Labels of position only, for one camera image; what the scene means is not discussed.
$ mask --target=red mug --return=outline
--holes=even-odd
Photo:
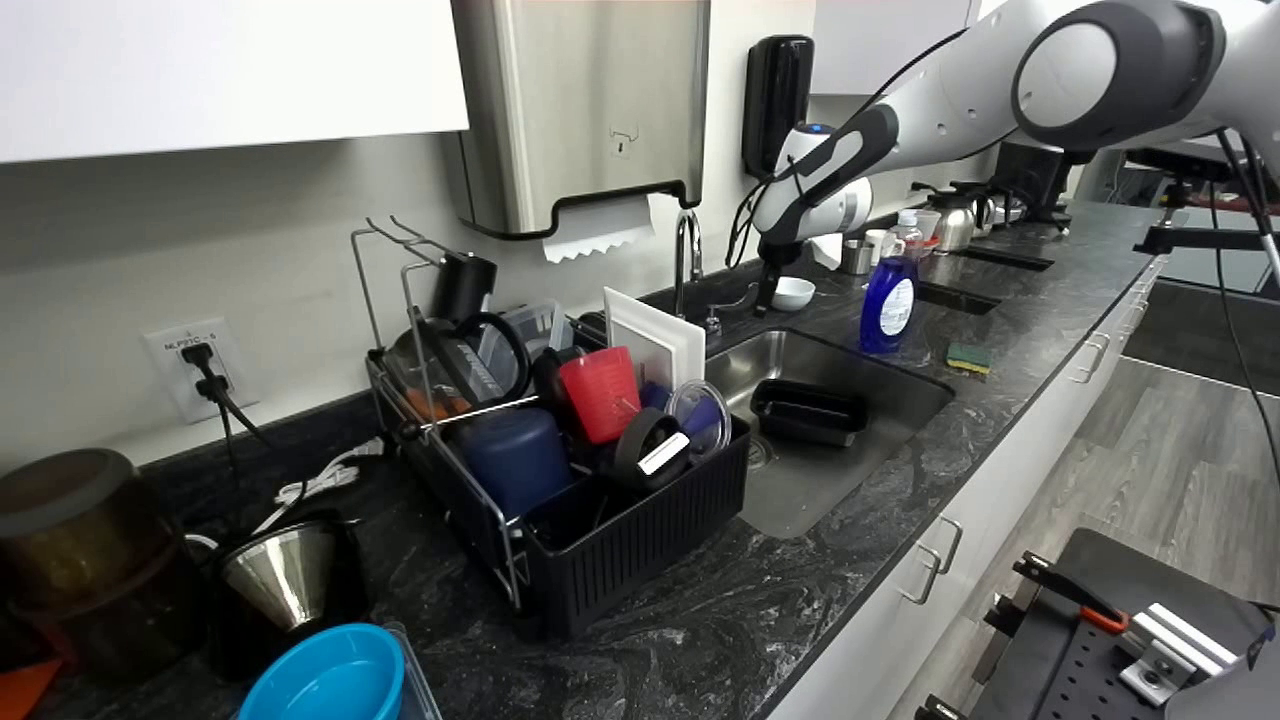
[[[635,365],[619,346],[562,359],[556,378],[586,443],[619,440],[641,411]]]

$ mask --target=blue container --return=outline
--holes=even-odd
[[[864,295],[860,349],[896,354],[914,314],[914,265],[903,257],[884,257],[871,271]]]
[[[282,651],[241,705],[241,720],[394,720],[398,639],[377,626],[334,626]]]
[[[570,490],[561,430],[551,411],[539,407],[512,407],[465,426],[461,455],[507,518],[525,518]]]

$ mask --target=blue bowl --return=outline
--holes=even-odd
[[[241,720],[394,720],[398,639],[377,626],[338,626],[282,651],[241,705]]]

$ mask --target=wall outlet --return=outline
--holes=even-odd
[[[236,349],[236,341],[221,318],[215,322],[188,322],[188,325],[173,325],[173,330],[153,330],[153,331],[142,331],[142,346],[156,359],[156,373],[167,389],[173,407],[185,419],[195,426],[195,419],[215,415],[215,405],[195,393],[200,370],[180,355],[191,346],[210,349],[210,373],[226,378],[231,401],[241,407],[255,401],[244,354]]]

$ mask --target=paper towel dispenser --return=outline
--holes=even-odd
[[[461,221],[549,236],[619,194],[701,205],[710,0],[453,0],[470,127],[453,140]]]

